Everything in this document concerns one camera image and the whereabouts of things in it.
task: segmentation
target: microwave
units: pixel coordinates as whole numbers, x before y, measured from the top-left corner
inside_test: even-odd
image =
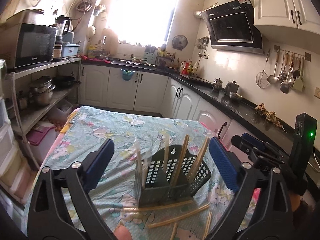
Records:
[[[0,32],[0,59],[10,71],[51,61],[57,29],[44,25],[19,23]]]
[[[234,0],[201,13],[209,30],[211,47],[263,54],[262,35],[253,25],[250,0]]]

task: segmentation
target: wall outlet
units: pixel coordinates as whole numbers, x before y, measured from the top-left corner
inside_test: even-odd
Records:
[[[316,91],[315,91],[315,97],[320,99],[320,88],[316,87]]]

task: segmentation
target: green spatula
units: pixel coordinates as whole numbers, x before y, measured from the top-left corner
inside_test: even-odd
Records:
[[[294,81],[293,83],[293,89],[302,92],[303,89],[303,82],[302,82],[302,76],[303,76],[303,65],[304,65],[304,57],[301,57],[301,66],[300,66],[300,76]]]

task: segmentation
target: window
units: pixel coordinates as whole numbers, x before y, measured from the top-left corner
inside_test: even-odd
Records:
[[[109,27],[119,40],[161,46],[167,41],[177,0],[117,0]]]

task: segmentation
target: blue gripper pad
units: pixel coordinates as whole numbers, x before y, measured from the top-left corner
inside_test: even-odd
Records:
[[[233,190],[233,192],[239,191],[237,183],[238,172],[228,158],[226,149],[217,137],[211,138],[209,142],[209,151],[228,189]]]
[[[251,143],[254,147],[256,147],[257,149],[261,150],[261,151],[264,151],[265,150],[265,146],[263,144],[262,141],[256,139],[255,137],[251,136],[250,134],[248,133],[244,133],[242,136],[241,136],[242,139],[246,140],[247,142]]]
[[[84,166],[84,181],[83,189],[85,192],[89,192],[95,189],[100,178],[106,170],[113,153],[115,145],[111,139],[106,140],[101,147],[88,154],[88,156],[82,162]]]

